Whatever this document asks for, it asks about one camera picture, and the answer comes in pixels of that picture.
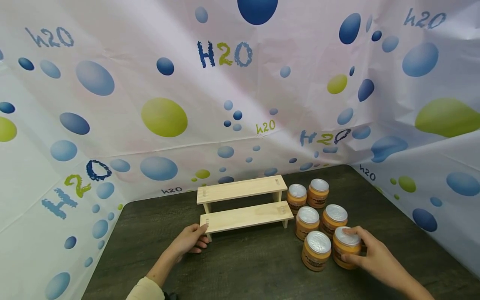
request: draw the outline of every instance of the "plastic jar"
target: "plastic jar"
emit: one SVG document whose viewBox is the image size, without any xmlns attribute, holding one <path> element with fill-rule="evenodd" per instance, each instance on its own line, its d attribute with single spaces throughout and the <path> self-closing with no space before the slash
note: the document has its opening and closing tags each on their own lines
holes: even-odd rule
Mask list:
<svg viewBox="0 0 480 300">
<path fill-rule="evenodd" d="M 287 202 L 294 215 L 297 214 L 307 203 L 307 189 L 300 184 L 292 184 L 288 187 Z"/>
<path fill-rule="evenodd" d="M 307 192 L 307 202 L 313 208 L 323 208 L 327 201 L 328 183 L 323 179 L 314 179 L 310 182 Z"/>
<path fill-rule="evenodd" d="M 353 270 L 357 268 L 357 266 L 344 262 L 342 260 L 342 254 L 359 255 L 361 251 L 360 237 L 357 234 L 346 234 L 343 232 L 343 228 L 350 227 L 342 226 L 335 229 L 335 234 L 333 236 L 333 260 L 342 268 Z"/>
<path fill-rule="evenodd" d="M 336 204 L 330 204 L 324 209 L 320 229 L 329 238 L 333 238 L 335 229 L 340 226 L 345 226 L 347 222 L 348 214 L 345 208 Z"/>
<path fill-rule="evenodd" d="M 301 260 L 310 270 L 320 272 L 331 253 L 332 243 L 328 236 L 319 231 L 312 231 L 303 242 Z"/>
<path fill-rule="evenodd" d="M 304 240 L 307 235 L 318 230 L 320 226 L 320 216 L 318 212 L 309 206 L 302 207 L 297 213 L 295 234 L 300 240 Z"/>
</svg>

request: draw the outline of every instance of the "green dot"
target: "green dot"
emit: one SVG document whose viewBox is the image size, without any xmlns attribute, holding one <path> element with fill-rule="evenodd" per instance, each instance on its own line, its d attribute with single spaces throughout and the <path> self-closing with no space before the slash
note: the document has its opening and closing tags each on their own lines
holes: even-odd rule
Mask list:
<svg viewBox="0 0 480 300">
<path fill-rule="evenodd" d="M 406 192 L 414 192 L 417 190 L 415 181 L 413 181 L 413 179 L 408 176 L 400 176 L 398 178 L 398 184 Z"/>
</svg>

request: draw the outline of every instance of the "silver lid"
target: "silver lid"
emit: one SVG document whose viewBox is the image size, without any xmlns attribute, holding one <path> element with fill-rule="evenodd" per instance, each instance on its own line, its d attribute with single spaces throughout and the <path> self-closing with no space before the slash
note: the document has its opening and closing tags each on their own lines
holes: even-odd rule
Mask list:
<svg viewBox="0 0 480 300">
<path fill-rule="evenodd" d="M 343 222 L 348 218 L 348 214 L 345 208 L 336 204 L 327 205 L 325 211 L 327 215 L 336 222 Z"/>
<path fill-rule="evenodd" d="M 323 232 L 312 231 L 305 239 L 308 246 L 317 254 L 325 254 L 332 248 L 332 242 Z"/>
<path fill-rule="evenodd" d="M 339 242 L 347 246 L 357 246 L 360 244 L 360 237 L 358 234 L 349 235 L 343 232 L 343 228 L 349 228 L 348 226 L 340 226 L 335 229 L 335 236 Z"/>
<path fill-rule="evenodd" d="M 318 212 L 310 206 L 304 206 L 299 209 L 297 217 L 302 220 L 303 223 L 307 224 L 315 224 L 320 220 L 320 215 L 318 215 Z"/>
</svg>

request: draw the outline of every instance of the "green circle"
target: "green circle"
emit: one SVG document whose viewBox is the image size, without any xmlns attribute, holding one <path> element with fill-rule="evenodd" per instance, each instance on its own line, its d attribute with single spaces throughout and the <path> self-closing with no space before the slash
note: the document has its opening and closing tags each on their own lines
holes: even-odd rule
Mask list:
<svg viewBox="0 0 480 300">
<path fill-rule="evenodd" d="M 178 136 L 188 126 L 187 114 L 183 108 L 166 98 L 148 100 L 142 107 L 141 115 L 145 126 L 159 136 Z"/>
<path fill-rule="evenodd" d="M 400 176 L 398 178 L 398 184 L 406 192 L 414 192 L 417 190 L 415 181 L 413 181 L 413 179 L 408 176 Z"/>
</svg>

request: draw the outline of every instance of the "unfinished wood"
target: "unfinished wood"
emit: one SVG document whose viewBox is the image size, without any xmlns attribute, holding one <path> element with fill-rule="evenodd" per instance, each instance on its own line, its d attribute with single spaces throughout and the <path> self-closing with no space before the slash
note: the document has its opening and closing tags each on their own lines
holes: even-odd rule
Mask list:
<svg viewBox="0 0 480 300">
<path fill-rule="evenodd" d="M 197 204 L 286 191 L 282 175 L 216 184 L 198 188 Z"/>
<path fill-rule="evenodd" d="M 206 233 L 245 228 L 293 219 L 286 201 L 273 202 L 200 216 L 200 225 L 208 223 Z"/>
</svg>

